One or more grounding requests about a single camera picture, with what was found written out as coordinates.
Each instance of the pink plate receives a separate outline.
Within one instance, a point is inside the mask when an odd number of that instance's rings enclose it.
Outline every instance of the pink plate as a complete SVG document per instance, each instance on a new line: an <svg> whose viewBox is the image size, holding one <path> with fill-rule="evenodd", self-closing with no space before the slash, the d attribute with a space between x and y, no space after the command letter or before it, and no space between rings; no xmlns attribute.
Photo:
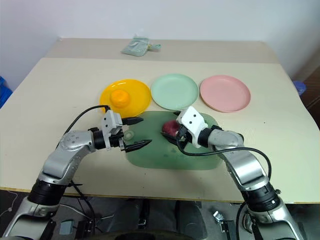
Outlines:
<svg viewBox="0 0 320 240"><path fill-rule="evenodd" d="M244 109L251 98L249 89L242 81L227 75L206 78L201 83L200 93L208 106L223 113Z"/></svg>

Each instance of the yellow plate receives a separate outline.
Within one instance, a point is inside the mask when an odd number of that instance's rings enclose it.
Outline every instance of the yellow plate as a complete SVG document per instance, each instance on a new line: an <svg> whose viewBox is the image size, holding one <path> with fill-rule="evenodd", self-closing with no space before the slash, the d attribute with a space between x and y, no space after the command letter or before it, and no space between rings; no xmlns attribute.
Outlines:
<svg viewBox="0 0 320 240"><path fill-rule="evenodd" d="M109 105L122 118L143 113L151 102L151 91L143 82L123 79L110 84L101 94L100 104Z"/></svg>

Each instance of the small bag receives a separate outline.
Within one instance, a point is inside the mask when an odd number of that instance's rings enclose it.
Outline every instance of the small bag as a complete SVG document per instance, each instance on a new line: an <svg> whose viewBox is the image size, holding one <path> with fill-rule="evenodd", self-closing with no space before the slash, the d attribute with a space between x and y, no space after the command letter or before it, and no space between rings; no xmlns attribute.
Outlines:
<svg viewBox="0 0 320 240"><path fill-rule="evenodd" d="M161 45L150 44L149 38L135 36L131 40L131 42L121 51L121 53L141 57L145 55L147 51L159 51L160 49Z"/></svg>

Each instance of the floor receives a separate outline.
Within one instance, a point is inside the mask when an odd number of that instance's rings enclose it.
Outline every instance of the floor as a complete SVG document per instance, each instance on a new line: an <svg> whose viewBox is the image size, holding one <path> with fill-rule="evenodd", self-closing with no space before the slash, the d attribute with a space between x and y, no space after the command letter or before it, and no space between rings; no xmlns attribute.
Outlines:
<svg viewBox="0 0 320 240"><path fill-rule="evenodd" d="M5 231L11 218L18 209L18 206L22 199L26 196L26 193L18 192L17 198L12 206L12 211L7 211L0 217L0 236ZM0 214L7 210L12 205L13 199L16 197L15 194L8 191L0 191ZM94 211L96 212L96 218L112 216L118 207L126 203L126 198L103 198L103 197L89 197L90 203L92 204ZM84 212L90 215L86 204L80 200ZM61 200L62 204L73 206L81 210L77 197L63 197ZM176 222L174 220L174 208L176 202L173 200L151 200L150 204L150 216L149 225L153 228L174 231L176 228ZM237 211L239 208L238 204L221 203L221 202L197 202L200 207L200 211L205 222L206 230L208 233L208 240L226 240L226 236L221 232L221 227L213 218L213 212L219 210L226 220L236 219ZM292 216L297 222L303 223L303 227L306 233L306 240L318 240L320 236L320 205L319 204L300 204L287 206ZM53 218L57 222L55 232L52 239L59 240L73 240L75 237L76 230L74 229L72 234L60 235L60 223L65 220L74 220L74 226L78 225L78 221L85 220L86 218L82 215L74 212L73 210L61 206ZM105 218L97 223L99 229L106 231L110 224L112 217ZM253 235L246 232L240 226L240 239L243 240L254 240Z"/></svg>

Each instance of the plate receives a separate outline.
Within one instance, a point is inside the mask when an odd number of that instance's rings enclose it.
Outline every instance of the plate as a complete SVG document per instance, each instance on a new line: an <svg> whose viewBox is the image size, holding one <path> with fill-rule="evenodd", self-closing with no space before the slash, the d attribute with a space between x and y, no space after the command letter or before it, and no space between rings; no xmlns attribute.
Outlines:
<svg viewBox="0 0 320 240"><path fill-rule="evenodd" d="M215 75L203 80L200 86L203 101L214 110L234 113L244 109L251 95L239 79L228 75Z"/></svg>
<svg viewBox="0 0 320 240"><path fill-rule="evenodd" d="M136 79L113 82L100 97L101 105L109 105L122 118L138 116L148 108L150 102L149 87Z"/></svg>
<svg viewBox="0 0 320 240"><path fill-rule="evenodd" d="M168 110L181 110L192 105L199 96L192 78L178 73L158 77L151 86L153 100Z"/></svg>

